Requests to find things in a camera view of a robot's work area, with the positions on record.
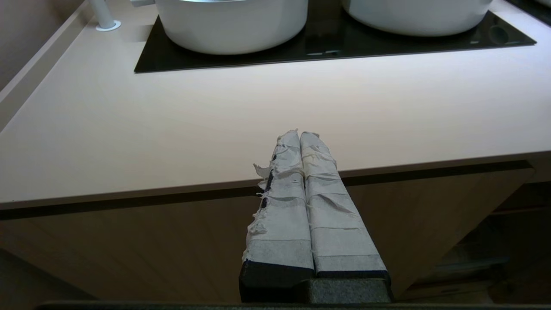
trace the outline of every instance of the beige countertop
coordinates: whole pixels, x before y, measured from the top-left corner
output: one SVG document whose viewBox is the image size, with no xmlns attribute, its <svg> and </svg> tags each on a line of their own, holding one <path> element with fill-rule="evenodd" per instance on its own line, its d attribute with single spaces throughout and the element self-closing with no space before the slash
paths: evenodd
<svg viewBox="0 0 551 310">
<path fill-rule="evenodd" d="M 155 7 L 110 6 L 0 133 L 0 204 L 250 186 L 295 128 L 351 175 L 551 151 L 551 28 L 502 0 L 536 46 L 146 74 Z"/>
</svg>

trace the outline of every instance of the wall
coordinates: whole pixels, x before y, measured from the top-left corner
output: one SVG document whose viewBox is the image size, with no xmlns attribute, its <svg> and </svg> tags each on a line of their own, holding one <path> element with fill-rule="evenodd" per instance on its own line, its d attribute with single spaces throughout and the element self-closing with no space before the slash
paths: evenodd
<svg viewBox="0 0 551 310">
<path fill-rule="evenodd" d="M 0 90 L 83 0 L 0 0 Z"/>
<path fill-rule="evenodd" d="M 32 310 L 49 300 L 89 300 L 90 295 L 0 250 L 0 310 Z"/>
</svg>

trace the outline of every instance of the black glass cooktop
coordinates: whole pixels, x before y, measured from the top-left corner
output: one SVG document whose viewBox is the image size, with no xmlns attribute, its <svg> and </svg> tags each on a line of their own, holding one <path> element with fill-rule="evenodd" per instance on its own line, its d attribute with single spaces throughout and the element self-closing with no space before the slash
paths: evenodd
<svg viewBox="0 0 551 310">
<path fill-rule="evenodd" d="M 416 38 L 370 28 L 354 20 L 342 9 L 327 10 L 315 7 L 316 3 L 326 2 L 310 1 L 306 26 L 295 38 L 272 49 L 247 55 L 216 56 L 186 50 L 170 41 L 160 19 L 157 18 L 134 71 L 143 73 L 491 49 L 536 43 L 492 12 L 488 12 L 476 28 L 465 33 L 440 38 Z"/>
<path fill-rule="evenodd" d="M 526 13 L 534 16 L 542 22 L 551 26 L 551 8 L 546 7 L 536 0 L 507 0 L 508 2 L 516 5 Z"/>
</svg>

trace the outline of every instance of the black trim strip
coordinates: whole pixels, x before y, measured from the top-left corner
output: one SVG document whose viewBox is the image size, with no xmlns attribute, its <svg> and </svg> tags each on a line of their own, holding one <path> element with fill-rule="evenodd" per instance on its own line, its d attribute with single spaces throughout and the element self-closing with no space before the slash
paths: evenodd
<svg viewBox="0 0 551 310">
<path fill-rule="evenodd" d="M 506 170 L 529 169 L 532 166 L 527 161 L 514 161 L 503 163 L 468 165 L 450 168 L 436 168 L 409 172 L 397 172 L 388 174 L 366 175 L 362 177 L 343 178 L 345 186 L 358 186 L 366 184 L 388 183 L 414 179 L 430 179 L 449 177 L 453 175 L 475 174 L 485 172 L 497 172 Z M 0 221 L 16 220 L 20 218 L 61 215 L 68 213 L 80 213 L 90 211 L 103 211 L 111 209 L 124 209 L 143 206 L 168 205 L 181 202 L 213 200 L 223 198 L 235 198 L 256 196 L 259 188 L 255 186 L 236 189 L 221 189 L 210 191 L 198 191 L 193 193 L 168 194 L 148 197 L 111 199 L 104 201 L 76 202 L 72 204 L 57 204 L 39 207 L 23 207 L 16 209 L 0 210 Z"/>
</svg>

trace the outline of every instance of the wooden cabinet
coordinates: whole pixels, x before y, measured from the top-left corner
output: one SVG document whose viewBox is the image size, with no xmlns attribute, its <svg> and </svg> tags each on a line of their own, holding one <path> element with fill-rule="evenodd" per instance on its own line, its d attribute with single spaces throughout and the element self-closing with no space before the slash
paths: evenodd
<svg viewBox="0 0 551 310">
<path fill-rule="evenodd" d="M 345 180 L 396 295 L 533 173 L 467 171 Z M 100 299 L 239 303 L 246 227 L 259 202 L 247 196 L 3 221 L 1 246 Z"/>
</svg>

